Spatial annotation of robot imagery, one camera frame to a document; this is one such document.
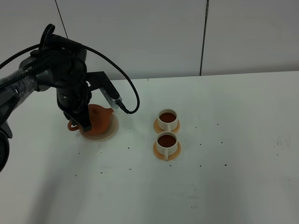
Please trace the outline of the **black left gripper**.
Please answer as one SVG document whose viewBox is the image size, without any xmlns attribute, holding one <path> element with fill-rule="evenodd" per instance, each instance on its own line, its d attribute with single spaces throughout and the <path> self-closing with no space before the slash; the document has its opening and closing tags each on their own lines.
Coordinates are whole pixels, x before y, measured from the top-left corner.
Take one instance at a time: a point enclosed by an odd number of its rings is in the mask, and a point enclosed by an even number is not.
<svg viewBox="0 0 299 224">
<path fill-rule="evenodd" d="M 57 105 L 69 121 L 70 131 L 80 129 L 86 133 L 92 129 L 88 111 L 90 95 L 86 81 L 72 89 L 57 89 Z"/>
</svg>

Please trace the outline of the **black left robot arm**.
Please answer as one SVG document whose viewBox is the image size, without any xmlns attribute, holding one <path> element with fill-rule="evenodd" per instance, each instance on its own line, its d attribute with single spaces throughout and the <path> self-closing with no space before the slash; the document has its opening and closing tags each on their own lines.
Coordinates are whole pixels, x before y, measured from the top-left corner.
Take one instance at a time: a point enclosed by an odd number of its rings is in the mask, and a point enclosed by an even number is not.
<svg viewBox="0 0 299 224">
<path fill-rule="evenodd" d="M 84 132 L 91 130 L 88 104 L 91 94 L 86 82 L 86 47 L 80 43 L 55 35 L 55 26 L 49 24 L 40 43 L 16 53 L 0 66 L 19 56 L 30 53 L 19 69 L 0 80 L 0 167 L 9 157 L 9 139 L 12 131 L 8 118 L 34 91 L 57 90 L 57 105 L 65 117 Z"/>
</svg>

